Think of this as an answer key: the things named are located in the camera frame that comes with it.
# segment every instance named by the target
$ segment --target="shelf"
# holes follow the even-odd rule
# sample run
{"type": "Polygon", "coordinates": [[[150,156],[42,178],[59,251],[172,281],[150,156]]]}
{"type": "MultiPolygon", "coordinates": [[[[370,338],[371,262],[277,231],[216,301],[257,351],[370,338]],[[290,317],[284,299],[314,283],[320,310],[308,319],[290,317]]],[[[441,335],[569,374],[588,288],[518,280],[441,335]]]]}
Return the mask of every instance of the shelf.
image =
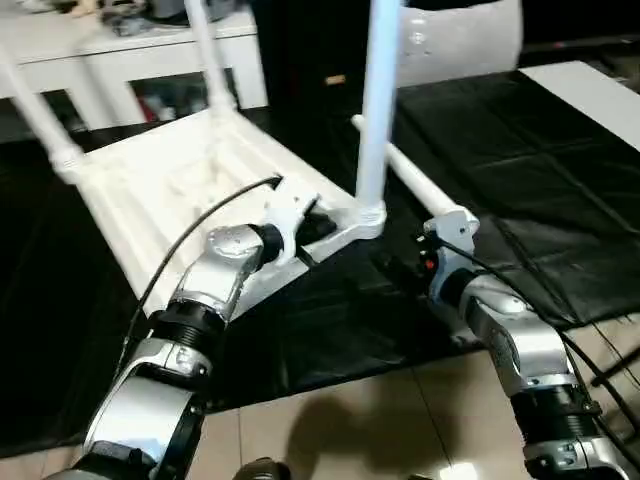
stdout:
{"type": "MultiPolygon", "coordinates": [[[[4,0],[0,5],[0,42],[19,64],[193,42],[187,28],[156,27],[140,35],[118,37],[95,15],[28,14],[7,3],[4,0]]],[[[212,34],[214,30],[220,39],[255,35],[257,31],[246,6],[212,24],[212,34]]]]}

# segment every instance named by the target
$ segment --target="white panel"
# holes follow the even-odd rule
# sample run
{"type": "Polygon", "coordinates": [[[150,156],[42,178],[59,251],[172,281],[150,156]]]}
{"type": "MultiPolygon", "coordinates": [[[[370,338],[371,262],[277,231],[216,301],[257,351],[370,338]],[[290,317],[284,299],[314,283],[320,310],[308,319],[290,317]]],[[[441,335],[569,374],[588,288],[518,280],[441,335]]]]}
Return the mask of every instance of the white panel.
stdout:
{"type": "Polygon", "coordinates": [[[640,95],[582,62],[530,67],[522,73],[640,150],[640,95]]]}

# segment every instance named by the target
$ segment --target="black cable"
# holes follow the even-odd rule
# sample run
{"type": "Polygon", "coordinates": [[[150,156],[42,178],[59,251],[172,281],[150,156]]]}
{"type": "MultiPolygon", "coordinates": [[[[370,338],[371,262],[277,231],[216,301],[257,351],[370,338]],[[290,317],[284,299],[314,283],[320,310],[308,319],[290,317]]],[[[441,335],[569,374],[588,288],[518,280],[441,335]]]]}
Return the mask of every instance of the black cable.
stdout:
{"type": "MultiPolygon", "coordinates": [[[[594,323],[593,328],[596,329],[596,332],[598,332],[598,334],[600,334],[602,339],[607,343],[609,350],[611,350],[611,352],[618,357],[618,360],[623,360],[624,356],[622,355],[622,353],[620,353],[620,350],[618,350],[618,348],[613,344],[613,342],[609,339],[609,337],[605,335],[605,333],[600,329],[600,327],[594,323]]],[[[629,382],[631,382],[633,387],[640,392],[640,380],[638,380],[638,377],[636,377],[636,375],[631,371],[631,368],[625,367],[623,372],[627,377],[627,380],[629,380],[629,382]]]]}
{"type": "MultiPolygon", "coordinates": [[[[479,267],[483,268],[488,273],[494,275],[496,278],[502,281],[505,285],[511,288],[516,294],[518,294],[521,297],[521,299],[524,302],[531,305],[531,308],[533,308],[534,312],[540,317],[540,319],[543,322],[545,322],[547,325],[551,326],[554,330],[556,330],[556,332],[558,333],[562,341],[571,350],[573,350],[582,359],[582,361],[584,361],[587,364],[587,367],[589,367],[589,369],[592,370],[595,375],[602,375],[602,372],[600,371],[598,366],[593,362],[593,360],[591,360],[591,358],[584,352],[584,350],[578,347],[578,345],[576,345],[575,342],[573,342],[573,340],[571,340],[564,332],[557,330],[556,327],[553,325],[553,323],[551,323],[551,321],[546,317],[546,315],[542,313],[542,310],[536,307],[536,305],[533,302],[529,301],[527,296],[522,292],[522,290],[520,290],[520,288],[518,288],[517,285],[515,285],[514,282],[511,281],[511,279],[509,279],[506,275],[504,275],[502,272],[492,267],[488,263],[483,262],[482,260],[477,258],[475,255],[468,253],[462,250],[461,248],[456,247],[455,245],[447,242],[446,240],[442,240],[441,238],[438,238],[437,241],[443,247],[451,250],[452,252],[457,253],[458,255],[466,258],[467,260],[474,263],[475,265],[478,265],[479,267]]],[[[586,384],[584,383],[584,379],[582,378],[582,375],[580,374],[577,368],[577,365],[575,365],[575,360],[571,355],[568,355],[568,358],[575,370],[574,373],[576,373],[576,379],[581,384],[581,387],[584,389],[584,393],[587,396],[587,398],[591,400],[591,395],[589,393],[589,390],[587,389],[586,384]]],[[[638,422],[638,419],[633,414],[633,410],[631,410],[627,402],[624,401],[620,393],[615,389],[615,387],[613,387],[613,385],[611,385],[611,383],[608,380],[603,379],[602,385],[607,389],[611,397],[618,404],[618,406],[620,407],[620,410],[625,415],[625,417],[627,418],[627,420],[629,421],[633,429],[636,432],[638,432],[640,429],[640,422],[638,422]]],[[[604,421],[600,417],[595,417],[595,419],[598,426],[601,427],[604,434],[609,438],[609,440],[611,440],[611,442],[618,448],[618,450],[620,450],[620,453],[627,459],[627,461],[631,465],[633,465],[634,468],[638,470],[638,472],[640,472],[640,461],[636,459],[636,457],[631,453],[628,447],[604,424],[604,421]]]]}
{"type": "Polygon", "coordinates": [[[125,357],[126,352],[127,352],[127,347],[129,345],[129,342],[131,341],[131,335],[133,334],[133,329],[134,329],[134,327],[136,325],[136,320],[138,319],[138,317],[142,313],[142,309],[144,307],[144,304],[149,299],[149,295],[151,295],[151,292],[153,291],[153,288],[155,287],[156,283],[158,282],[158,279],[160,278],[160,275],[162,275],[162,272],[164,271],[166,266],[169,264],[169,262],[171,261],[171,259],[175,255],[175,253],[178,251],[178,248],[180,248],[180,246],[189,237],[189,235],[191,235],[194,232],[194,230],[196,228],[198,228],[202,224],[202,222],[204,222],[207,218],[209,218],[216,211],[220,210],[222,207],[224,207],[228,203],[232,202],[236,198],[244,195],[245,193],[250,192],[251,190],[254,190],[254,189],[258,188],[258,187],[261,187],[262,185],[271,185],[272,188],[275,188],[278,185],[278,183],[280,182],[280,180],[281,180],[281,177],[277,177],[277,176],[265,178],[264,180],[260,180],[259,182],[255,182],[255,183],[252,183],[251,185],[247,185],[246,187],[241,188],[240,190],[238,190],[237,192],[233,193],[232,195],[229,195],[227,198],[221,200],[220,202],[216,203],[212,207],[208,208],[198,218],[196,218],[193,221],[193,223],[191,225],[189,225],[184,230],[184,232],[182,232],[182,234],[173,243],[173,245],[171,245],[171,248],[169,248],[169,250],[165,254],[164,258],[162,259],[162,262],[160,262],[160,265],[158,266],[157,270],[155,271],[155,273],[151,277],[151,280],[149,280],[149,284],[147,285],[147,288],[145,288],[143,294],[140,296],[140,299],[138,300],[138,304],[137,304],[136,309],[135,309],[135,311],[133,313],[133,316],[131,317],[131,320],[129,320],[129,329],[127,330],[127,335],[124,338],[124,343],[122,345],[122,351],[120,352],[120,358],[118,359],[118,363],[116,365],[114,379],[120,374],[120,369],[122,368],[122,363],[124,361],[124,357],[125,357]]]}

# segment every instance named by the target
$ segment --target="white table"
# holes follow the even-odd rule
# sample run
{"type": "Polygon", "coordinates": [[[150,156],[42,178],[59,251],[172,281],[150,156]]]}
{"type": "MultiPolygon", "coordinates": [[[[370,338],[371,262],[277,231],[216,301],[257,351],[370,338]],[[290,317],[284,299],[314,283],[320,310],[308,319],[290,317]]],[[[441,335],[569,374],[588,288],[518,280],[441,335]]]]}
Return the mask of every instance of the white table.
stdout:
{"type": "MultiPolygon", "coordinates": [[[[25,14],[0,0],[0,42],[35,91],[65,90],[91,130],[145,121],[131,81],[201,71],[191,31],[157,27],[118,37],[95,16],[25,14]]],[[[248,7],[215,25],[241,108],[267,104],[257,29],[248,7]]],[[[10,96],[0,78],[0,98],[10,96]]]]}

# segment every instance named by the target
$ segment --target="floor tile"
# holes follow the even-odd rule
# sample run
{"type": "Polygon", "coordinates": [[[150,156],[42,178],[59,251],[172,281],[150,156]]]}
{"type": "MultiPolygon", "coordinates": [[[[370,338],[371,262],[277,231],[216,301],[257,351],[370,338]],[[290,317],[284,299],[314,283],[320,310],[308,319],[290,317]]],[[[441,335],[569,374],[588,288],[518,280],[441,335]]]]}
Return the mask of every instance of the floor tile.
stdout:
{"type": "Polygon", "coordinates": [[[487,352],[434,362],[416,368],[416,375],[445,451],[462,476],[473,478],[471,464],[478,480],[530,480],[511,404],[487,352]]]}
{"type": "Polygon", "coordinates": [[[43,453],[45,461],[42,469],[42,478],[46,478],[49,475],[71,468],[82,456],[82,447],[77,445],[53,448],[43,453]]]}
{"type": "Polygon", "coordinates": [[[240,410],[242,460],[284,461],[295,480],[438,478],[448,467],[410,370],[240,410]]]}
{"type": "Polygon", "coordinates": [[[238,410],[209,415],[188,480],[231,480],[240,468],[238,410]]]}
{"type": "Polygon", "coordinates": [[[0,478],[7,480],[40,480],[46,454],[30,453],[0,460],[0,478]]]}

